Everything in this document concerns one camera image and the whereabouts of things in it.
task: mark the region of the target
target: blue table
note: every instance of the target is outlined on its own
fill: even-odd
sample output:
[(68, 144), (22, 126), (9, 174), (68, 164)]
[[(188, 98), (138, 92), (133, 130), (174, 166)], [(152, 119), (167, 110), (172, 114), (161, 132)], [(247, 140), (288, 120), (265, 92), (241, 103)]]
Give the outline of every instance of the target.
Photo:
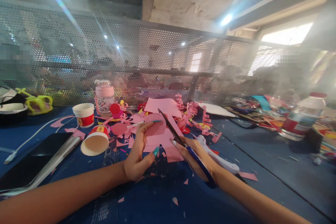
[(305, 141), (291, 141), (277, 132), (259, 127), (244, 129), (229, 120), (214, 118), (216, 119), (212, 123), (216, 130), (221, 131), (254, 161), (336, 222), (335, 164), (323, 162), (320, 166), (314, 165), (310, 156), (313, 150)]
[[(1, 128), (0, 146), (15, 149), (46, 122), (69, 114), (72, 114), (71, 108), (59, 107), (48, 114), (31, 117), (28, 121), (15, 127)], [(222, 125), (226, 122), (221, 119), (218, 123)], [(64, 128), (75, 126), (76, 121), (72, 120)], [(91, 128), (81, 130), (88, 133)], [(39, 141), (55, 131), (55, 128), (46, 126), (9, 165), (2, 164), (8, 153), (0, 152), (0, 175), (3, 175), (23, 158)], [(200, 132), (193, 131), (193, 133), (199, 135)], [(298, 196), (280, 179), (274, 177), (227, 138), (222, 137), (216, 144), (211, 144), (211, 138), (207, 138), (207, 141), (212, 149), (220, 152), (219, 155), (222, 158), (235, 163), (237, 163), (235, 160), (237, 159), (240, 162), (237, 164), (241, 171), (252, 173), (254, 170), (257, 172), (259, 181), (248, 180), (250, 186), (313, 223), (330, 223), (310, 203)], [(127, 146), (121, 148), (127, 153), (130, 151)], [(167, 159), (161, 155), (162, 152), (163, 148), (160, 149), (160, 157), (156, 160), (156, 164), (153, 164), (145, 173), (144, 180), (138, 183), (127, 183), (113, 189), (69, 216), (63, 223), (258, 222), (228, 194), (219, 189), (208, 188), (197, 175), (193, 176), (185, 162), (168, 164)], [(126, 153), (120, 150), (114, 153), (111, 152), (111, 149), (99, 156), (88, 157), (83, 155), (79, 148), (76, 148), (42, 184), (110, 165), (124, 160), (126, 157)], [(183, 184), (187, 179), (189, 179), (189, 184)], [(122, 197), (125, 198), (125, 201), (117, 203)], [(173, 197), (178, 199), (178, 206), (173, 203)]]

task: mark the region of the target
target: paper cup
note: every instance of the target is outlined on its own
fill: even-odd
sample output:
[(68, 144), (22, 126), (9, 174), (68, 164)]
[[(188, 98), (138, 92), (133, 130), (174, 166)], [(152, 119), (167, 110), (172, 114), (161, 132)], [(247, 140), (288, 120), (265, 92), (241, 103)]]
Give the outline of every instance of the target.
[(80, 149), (86, 156), (97, 156), (109, 147), (107, 128), (99, 125), (92, 129), (87, 138), (82, 142)]
[(72, 108), (78, 124), (81, 128), (89, 128), (95, 121), (94, 105), (92, 103), (82, 103)]

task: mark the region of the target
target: scissors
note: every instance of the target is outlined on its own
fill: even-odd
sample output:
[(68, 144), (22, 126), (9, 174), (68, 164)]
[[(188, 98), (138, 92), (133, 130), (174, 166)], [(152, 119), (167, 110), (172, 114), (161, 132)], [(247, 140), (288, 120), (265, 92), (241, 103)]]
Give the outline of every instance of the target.
[(194, 152), (194, 150), (190, 146), (187, 146), (184, 142), (182, 142), (181, 138), (178, 136), (177, 132), (174, 130), (173, 126), (170, 124), (170, 122), (168, 121), (167, 117), (162, 113), (162, 111), (159, 108), (158, 108), (158, 111), (162, 114), (164, 120), (166, 121), (166, 124), (167, 124), (169, 130), (171, 131), (171, 133), (174, 136), (174, 140), (176, 142), (178, 142), (179, 144), (181, 144), (183, 147), (185, 147), (188, 150), (188, 152), (190, 153), (190, 155), (195, 159), (195, 161), (198, 163), (198, 165), (200, 166), (200, 168), (202, 169), (202, 171), (206, 175), (206, 177), (207, 177), (207, 179), (209, 181), (209, 182), (206, 182), (206, 184), (210, 188), (215, 188), (216, 187), (216, 183), (215, 183), (215, 181), (214, 181), (211, 173), (209, 172), (209, 170), (205, 167), (205, 165), (200, 160), (200, 158), (197, 156), (197, 154)]

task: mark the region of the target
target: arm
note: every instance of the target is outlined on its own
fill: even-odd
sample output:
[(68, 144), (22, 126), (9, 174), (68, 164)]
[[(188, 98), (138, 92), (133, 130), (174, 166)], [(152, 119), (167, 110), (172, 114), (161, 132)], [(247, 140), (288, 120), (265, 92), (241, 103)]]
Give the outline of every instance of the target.
[(128, 181), (137, 181), (158, 154), (142, 159), (145, 131), (154, 123), (140, 124), (125, 161), (59, 180), (0, 202), (3, 223), (57, 223), (100, 195)]
[[(189, 145), (196, 154), (200, 157), (202, 162), (205, 164), (207, 169), (212, 173), (212, 176), (216, 184), (223, 191), (230, 194), (233, 198), (238, 200), (247, 210), (249, 210), (253, 215), (255, 215), (263, 223), (288, 223), (288, 224), (298, 224), (298, 223), (310, 223), (309, 221), (303, 219), (296, 213), (288, 210), (284, 206), (276, 203), (274, 200), (266, 197), (262, 193), (253, 189), (252, 187), (246, 185), (244, 182), (239, 180), (233, 174), (220, 167), (212, 158), (205, 152), (201, 144), (192, 139), (186, 137), (180, 137), (187, 145)], [(200, 176), (201, 179), (207, 181), (207, 178), (201, 168), (198, 166), (197, 162), (192, 158), (189, 152), (176, 141), (171, 139), (173, 145), (181, 153), (183, 158), (190, 163), (195, 172)]]

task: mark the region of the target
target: blue scissors handle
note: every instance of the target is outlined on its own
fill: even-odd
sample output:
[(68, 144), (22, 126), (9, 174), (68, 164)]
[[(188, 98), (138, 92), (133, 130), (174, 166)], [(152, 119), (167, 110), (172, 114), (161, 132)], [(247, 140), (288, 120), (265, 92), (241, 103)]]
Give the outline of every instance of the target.
[(205, 167), (203, 162), (200, 160), (200, 158), (197, 156), (197, 154), (194, 152), (194, 150), (190, 146), (187, 146), (186, 149), (189, 151), (190, 155), (192, 155), (192, 157), (196, 160), (196, 162), (198, 163), (198, 165), (200, 166), (200, 168), (202, 169), (202, 171), (206, 175), (206, 177), (208, 179), (208, 183), (207, 183), (208, 186), (210, 188), (215, 188), (216, 183), (214, 181), (214, 178), (212, 177), (212, 175), (210, 174), (208, 169)]

